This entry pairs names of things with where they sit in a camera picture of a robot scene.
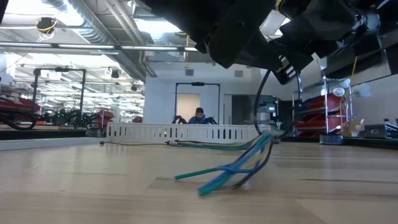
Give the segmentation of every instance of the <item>doorway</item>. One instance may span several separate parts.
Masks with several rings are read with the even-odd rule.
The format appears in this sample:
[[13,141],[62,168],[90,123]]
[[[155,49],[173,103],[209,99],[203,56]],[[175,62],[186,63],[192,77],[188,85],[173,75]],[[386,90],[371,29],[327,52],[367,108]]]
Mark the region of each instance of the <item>doorway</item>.
[[177,115],[187,121],[195,115],[196,108],[200,107],[200,94],[178,93],[177,94]]

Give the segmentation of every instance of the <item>electrical wire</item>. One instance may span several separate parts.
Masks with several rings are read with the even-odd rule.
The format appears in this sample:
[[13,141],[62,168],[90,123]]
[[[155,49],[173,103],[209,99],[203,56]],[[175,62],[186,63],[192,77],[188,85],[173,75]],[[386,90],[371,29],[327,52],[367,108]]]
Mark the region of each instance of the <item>electrical wire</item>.
[[101,141],[100,144],[115,144],[115,145],[120,145],[120,146],[165,146],[165,144],[124,144],[124,143],[117,143],[117,142],[104,142]]
[[[349,79],[349,84],[352,84],[354,74],[355,74],[355,68],[356,68],[356,62],[358,61],[358,56],[355,57],[354,65],[353,65],[353,71],[351,72],[351,78]],[[340,99],[340,115],[343,115],[343,109],[342,109],[342,102],[343,102],[343,97]],[[343,129],[343,117],[340,117],[340,122],[341,122],[341,129]]]
[[260,100],[262,89],[264,88],[264,85],[266,84],[266,81],[267,81],[267,79],[269,77],[269,74],[271,74],[271,70],[268,70],[266,72],[266,75],[264,75],[264,78],[262,79],[260,87],[259,87],[259,89],[257,91],[256,99],[254,100],[253,123],[254,123],[254,127],[256,128],[256,131],[257,131],[257,133],[259,133],[259,135],[261,135],[262,133],[261,133],[261,130],[259,129],[259,124],[257,122],[257,109],[258,109],[258,106],[259,106],[259,100]]
[[[11,119],[6,117],[6,114],[11,114],[12,116],[19,115],[19,116],[29,118],[30,121],[32,122],[32,124],[27,128],[22,128],[22,127],[16,125],[14,122],[12,122]],[[0,110],[0,121],[18,131],[28,131],[28,130],[33,129],[34,126],[36,125],[36,119],[33,117],[33,115],[31,115],[30,113],[25,113],[25,112],[21,112],[21,111]]]
[[271,156],[271,151],[272,151],[272,146],[274,145],[273,143],[273,139],[271,139],[271,143],[267,152],[267,156],[266,159],[257,167],[254,169],[254,171],[252,171],[250,174],[248,174],[247,176],[243,177],[243,179],[241,179],[238,183],[232,185],[232,189],[236,190],[240,187],[242,187],[244,185],[244,183],[246,183],[251,177],[253,177],[255,174],[257,174],[267,163],[268,160]]

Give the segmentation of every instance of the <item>fluorescent light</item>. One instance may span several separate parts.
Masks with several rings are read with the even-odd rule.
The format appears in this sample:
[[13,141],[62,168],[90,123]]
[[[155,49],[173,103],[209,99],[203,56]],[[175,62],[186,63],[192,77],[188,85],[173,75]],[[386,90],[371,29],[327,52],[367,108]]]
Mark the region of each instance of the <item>fluorescent light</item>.
[[[27,79],[27,80],[15,79],[14,82],[33,83],[33,82],[35,82],[35,80],[32,80],[32,79]],[[69,83],[81,83],[81,82],[78,82],[78,81],[60,81],[60,80],[39,80],[39,81],[37,81],[37,83],[54,83],[54,84],[56,84],[56,83],[67,83],[67,84],[69,84]]]
[[91,85],[120,85],[118,82],[86,82],[86,84]]
[[98,52],[90,52],[91,54],[99,54],[99,55],[118,55],[119,52],[102,52],[102,51],[98,51]]
[[[280,25],[280,26],[283,26],[283,25],[285,25],[285,24],[288,23],[288,22],[290,22],[290,19],[289,19],[289,18],[286,18],[286,19],[282,22],[282,25]],[[278,30],[275,32],[275,35],[283,35],[283,33],[280,31],[280,29],[278,29]]]
[[[77,91],[41,91],[43,94],[48,94],[48,95],[70,95],[70,94],[77,94],[80,95],[81,92]],[[142,96],[140,93],[113,93],[110,95],[110,93],[86,93],[85,96],[107,96],[107,97],[119,97],[119,96]]]
[[198,50],[197,50],[196,48],[194,48],[194,47],[186,47],[185,50],[186,50],[186,51],[193,51],[193,52],[198,51]]
[[0,46],[6,46],[6,47],[52,47],[51,44],[23,43],[23,42],[0,42]]
[[91,45],[91,44],[58,44],[61,48],[69,49],[114,49],[112,45]]
[[178,51],[178,47],[158,47],[158,46],[121,46],[123,50],[159,50],[159,51]]
[[143,19],[135,19],[138,29],[141,32],[150,34],[162,34],[165,32],[181,32],[175,25],[167,21],[146,21]]

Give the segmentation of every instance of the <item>black cable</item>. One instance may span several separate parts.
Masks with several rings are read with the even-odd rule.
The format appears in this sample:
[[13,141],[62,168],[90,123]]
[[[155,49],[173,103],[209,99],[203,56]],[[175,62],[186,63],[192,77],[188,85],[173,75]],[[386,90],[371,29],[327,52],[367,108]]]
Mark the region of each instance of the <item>black cable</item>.
[[252,176],[257,174],[268,163],[268,160],[269,160],[269,158],[271,156],[272,146],[274,145],[273,141],[274,140],[271,139],[271,143],[269,145],[269,149],[268,149],[268,153],[267,153],[266,159],[253,172],[251,172],[250,174],[248,174],[245,177],[243,177],[243,179],[241,179],[238,183],[232,185],[232,187],[231,187],[232,190],[236,190],[236,189],[242,187],[242,185],[244,185],[244,183],[246,183]]
[[[19,127],[18,125],[16,125],[14,122],[12,122],[11,119],[9,119],[8,117],[6,117],[4,114],[11,114],[11,115],[22,115],[25,116],[27,118],[30,119],[30,121],[32,122],[32,124],[27,127],[27,128],[22,128]],[[20,111],[6,111],[6,110],[0,110],[0,121],[3,122],[4,124],[10,126],[11,128],[14,128],[15,130],[18,131],[28,131],[28,130],[32,130],[35,126],[36,126],[36,119],[35,117],[33,117],[33,115],[31,115],[30,113],[25,113],[25,112],[20,112]]]
[[259,100],[260,100],[262,89],[264,88],[264,85],[266,84],[269,74],[271,74],[271,70],[268,70],[266,75],[264,75],[264,78],[262,79],[260,87],[257,91],[256,99],[254,100],[253,123],[254,123],[254,127],[256,128],[256,131],[257,131],[257,133],[259,133],[259,135],[261,135],[262,133],[261,133],[261,130],[259,129],[259,124],[257,122],[257,108],[259,106]]
[[[266,81],[267,81],[268,76],[269,76],[270,73],[271,73],[271,71],[268,70],[267,73],[266,73],[266,75],[264,76],[264,78],[263,78],[263,80],[262,80],[262,82],[261,82],[261,85],[260,85],[260,87],[259,87],[259,89],[258,89],[258,91],[257,91],[256,100],[255,100],[255,102],[254,102],[253,122],[254,122],[254,126],[256,127],[257,132],[258,132],[260,135],[261,135],[262,133],[261,133],[261,131],[260,131],[259,127],[258,127],[258,123],[257,123],[257,107],[258,107],[258,103],[259,103],[261,91],[262,91],[262,89],[264,88],[264,85],[265,85],[265,83],[266,83]],[[301,96],[302,87],[301,87],[300,72],[297,71],[296,74],[297,74],[298,98],[301,100],[301,97],[302,97],[302,96]],[[291,132],[291,130],[293,129],[293,127],[295,126],[295,124],[296,124],[297,121],[298,121],[298,120],[296,120],[295,118],[293,118],[293,119],[294,119],[294,122],[289,126],[289,128],[287,128],[287,129],[285,130],[285,132],[284,132],[282,135],[277,136],[275,139],[282,139],[282,138],[286,137],[286,135],[288,135],[288,134]],[[267,164],[267,162],[268,162],[268,160],[269,160],[269,158],[270,158],[270,156],[271,156],[271,151],[272,151],[272,146],[273,146],[273,145],[274,145],[274,138],[271,139],[271,143],[270,143],[270,146],[269,146],[269,150],[268,150],[266,159],[265,159],[253,172],[251,172],[251,173],[248,174],[247,176],[243,177],[243,179],[241,179],[238,183],[232,185],[231,188],[232,188],[233,190],[236,190],[236,189],[242,187],[242,185],[243,185],[244,183],[246,183],[252,176],[254,176],[255,174],[257,174],[257,173]],[[245,156],[251,149],[252,149],[252,147],[251,147],[250,149],[248,149],[246,152],[244,152],[244,154],[242,154],[242,155],[238,158],[238,160],[239,160],[240,158],[242,158],[243,156]]]
[[108,143],[108,144],[117,144],[117,145],[120,145],[120,146],[166,146],[166,144],[123,144],[123,143],[117,143],[117,142],[104,142],[104,141],[101,141],[99,144],[100,145],[104,145],[105,143]]

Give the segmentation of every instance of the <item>green cable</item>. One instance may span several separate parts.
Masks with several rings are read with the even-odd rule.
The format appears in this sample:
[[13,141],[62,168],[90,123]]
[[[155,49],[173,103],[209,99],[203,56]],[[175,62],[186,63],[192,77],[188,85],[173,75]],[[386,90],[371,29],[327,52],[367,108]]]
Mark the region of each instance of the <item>green cable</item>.
[[174,177],[174,179],[175,180],[180,180],[180,179],[184,179],[184,178],[188,178],[188,177],[194,177],[194,176],[202,175],[202,174],[208,174],[210,172],[216,172],[216,171],[219,171],[219,168],[215,167],[215,168],[211,168],[211,169],[199,170],[199,171],[188,173],[188,174],[176,175]]

